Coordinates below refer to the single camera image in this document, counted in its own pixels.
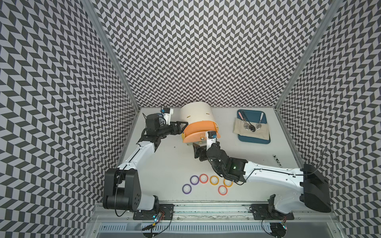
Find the orange top drawer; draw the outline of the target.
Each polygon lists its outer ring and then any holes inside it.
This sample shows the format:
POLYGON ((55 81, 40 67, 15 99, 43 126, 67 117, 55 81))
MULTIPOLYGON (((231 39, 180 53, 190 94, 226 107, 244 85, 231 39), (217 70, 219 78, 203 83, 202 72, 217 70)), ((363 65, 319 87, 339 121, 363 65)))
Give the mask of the orange top drawer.
POLYGON ((206 140, 205 135, 208 131, 217 132, 217 138, 219 139, 221 135, 219 134, 219 128, 217 123, 213 121, 199 121, 192 124, 188 124, 182 133, 183 143, 194 143, 206 140))

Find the white round drawer cabinet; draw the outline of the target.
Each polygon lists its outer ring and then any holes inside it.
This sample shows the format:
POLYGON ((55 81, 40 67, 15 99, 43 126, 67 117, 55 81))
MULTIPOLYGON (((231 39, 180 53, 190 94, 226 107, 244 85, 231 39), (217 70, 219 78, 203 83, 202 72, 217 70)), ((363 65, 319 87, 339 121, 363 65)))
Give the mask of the white round drawer cabinet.
POLYGON ((183 106, 180 109, 180 119, 189 124, 199 121, 213 121, 217 123, 211 107, 204 102, 193 102, 183 106))

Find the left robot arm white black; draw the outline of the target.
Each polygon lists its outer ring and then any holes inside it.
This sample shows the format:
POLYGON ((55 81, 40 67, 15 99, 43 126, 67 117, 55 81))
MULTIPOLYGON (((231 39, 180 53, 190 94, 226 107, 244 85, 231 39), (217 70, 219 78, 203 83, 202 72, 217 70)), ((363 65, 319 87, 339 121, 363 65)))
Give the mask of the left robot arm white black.
POLYGON ((188 122, 170 121, 171 113, 148 115, 145 129, 137 142, 137 148, 129 158, 117 168, 105 172, 103 207, 114 211, 158 211, 159 199, 156 195, 142 193, 139 170, 156 152, 161 140, 169 135, 182 134, 188 122))

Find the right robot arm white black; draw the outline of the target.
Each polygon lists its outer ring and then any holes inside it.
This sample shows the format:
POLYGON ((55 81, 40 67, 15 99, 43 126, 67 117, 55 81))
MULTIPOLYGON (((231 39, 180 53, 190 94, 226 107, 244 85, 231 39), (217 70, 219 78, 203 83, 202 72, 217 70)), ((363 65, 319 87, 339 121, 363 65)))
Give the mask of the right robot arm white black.
POLYGON ((321 213, 330 213, 329 180, 311 164, 302 168, 264 166, 245 159, 233 158, 221 149, 219 142, 210 147, 193 144, 194 157, 208 161, 216 174, 228 181, 243 185, 262 182, 287 188, 283 194, 273 194, 270 208, 288 214, 304 207, 321 213))

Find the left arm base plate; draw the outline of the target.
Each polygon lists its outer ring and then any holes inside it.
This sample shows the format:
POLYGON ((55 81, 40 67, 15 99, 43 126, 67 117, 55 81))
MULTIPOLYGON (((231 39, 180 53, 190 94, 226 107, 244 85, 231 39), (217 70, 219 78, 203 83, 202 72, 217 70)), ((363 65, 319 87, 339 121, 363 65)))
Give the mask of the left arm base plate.
POLYGON ((160 204, 158 209, 136 211, 133 220, 153 221, 160 212, 164 213, 163 220, 172 220, 174 204, 160 204))

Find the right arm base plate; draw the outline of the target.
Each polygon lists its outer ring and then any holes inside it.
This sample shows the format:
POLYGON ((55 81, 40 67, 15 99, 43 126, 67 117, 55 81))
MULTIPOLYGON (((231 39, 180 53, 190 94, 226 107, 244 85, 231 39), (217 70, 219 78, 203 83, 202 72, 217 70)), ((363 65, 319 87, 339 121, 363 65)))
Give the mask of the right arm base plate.
POLYGON ((270 208, 268 204, 252 204, 250 211, 254 216, 254 220, 294 220, 294 214, 292 212, 284 214, 276 211, 274 208, 270 208))

